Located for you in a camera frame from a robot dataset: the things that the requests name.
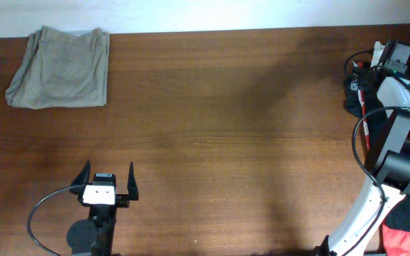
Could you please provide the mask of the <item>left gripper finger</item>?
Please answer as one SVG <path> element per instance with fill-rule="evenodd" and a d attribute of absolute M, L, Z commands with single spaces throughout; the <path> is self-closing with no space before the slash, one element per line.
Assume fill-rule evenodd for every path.
<path fill-rule="evenodd" d="M 127 191 L 129 201 L 138 201 L 139 200 L 139 190 L 137 187 L 137 182 L 135 180 L 135 170 L 133 162 L 130 162 L 128 179 L 127 179 Z"/>
<path fill-rule="evenodd" d="M 73 179 L 71 185 L 72 186 L 84 186 L 87 185 L 89 182 L 90 177 L 90 166 L 91 163 L 89 160 L 85 162 L 83 169 L 80 173 Z"/>

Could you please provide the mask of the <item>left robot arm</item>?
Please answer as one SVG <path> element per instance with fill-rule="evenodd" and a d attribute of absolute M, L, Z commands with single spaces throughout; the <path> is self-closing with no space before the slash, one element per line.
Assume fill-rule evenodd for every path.
<path fill-rule="evenodd" d="M 72 224 L 66 235 L 73 255 L 112 255 L 117 210 L 139 199 L 133 164 L 129 167 L 127 193 L 117 193 L 116 187 L 114 174 L 97 173 L 91 178 L 89 161 L 72 181 L 70 192 L 89 208 L 88 217 Z"/>

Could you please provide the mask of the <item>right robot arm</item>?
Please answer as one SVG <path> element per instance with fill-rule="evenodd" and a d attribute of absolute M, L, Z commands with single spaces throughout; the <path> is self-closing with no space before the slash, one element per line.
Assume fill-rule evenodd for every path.
<path fill-rule="evenodd" d="M 366 177 L 340 226 L 314 255 L 364 255 L 386 216 L 410 194 L 410 44 L 389 40 L 369 49 L 367 63 L 345 69 L 345 108 L 358 118 L 352 142 L 364 134 L 367 155 L 354 157 Z"/>

